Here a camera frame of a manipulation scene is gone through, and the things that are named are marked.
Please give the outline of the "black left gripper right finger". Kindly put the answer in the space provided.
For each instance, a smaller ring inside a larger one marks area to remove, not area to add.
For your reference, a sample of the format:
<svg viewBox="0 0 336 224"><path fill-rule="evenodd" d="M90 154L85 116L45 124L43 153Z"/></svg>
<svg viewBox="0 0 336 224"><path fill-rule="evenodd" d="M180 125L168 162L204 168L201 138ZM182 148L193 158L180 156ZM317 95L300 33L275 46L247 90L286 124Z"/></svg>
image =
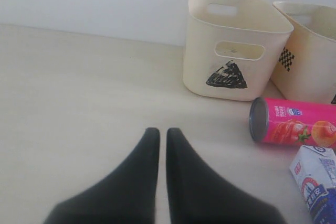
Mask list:
<svg viewBox="0 0 336 224"><path fill-rule="evenodd" d="M276 207L217 174L179 128L166 135L166 183L171 223L286 223Z"/></svg>

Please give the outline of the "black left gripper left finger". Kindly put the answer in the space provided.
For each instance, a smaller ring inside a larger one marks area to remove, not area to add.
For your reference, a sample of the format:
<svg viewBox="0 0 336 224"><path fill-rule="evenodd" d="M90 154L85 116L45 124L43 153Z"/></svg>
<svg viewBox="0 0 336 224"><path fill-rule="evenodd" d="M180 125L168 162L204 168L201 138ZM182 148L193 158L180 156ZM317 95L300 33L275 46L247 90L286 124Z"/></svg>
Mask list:
<svg viewBox="0 0 336 224"><path fill-rule="evenodd" d="M154 223L159 155L160 132L149 127L113 172L57 204L45 223Z"/></svg>

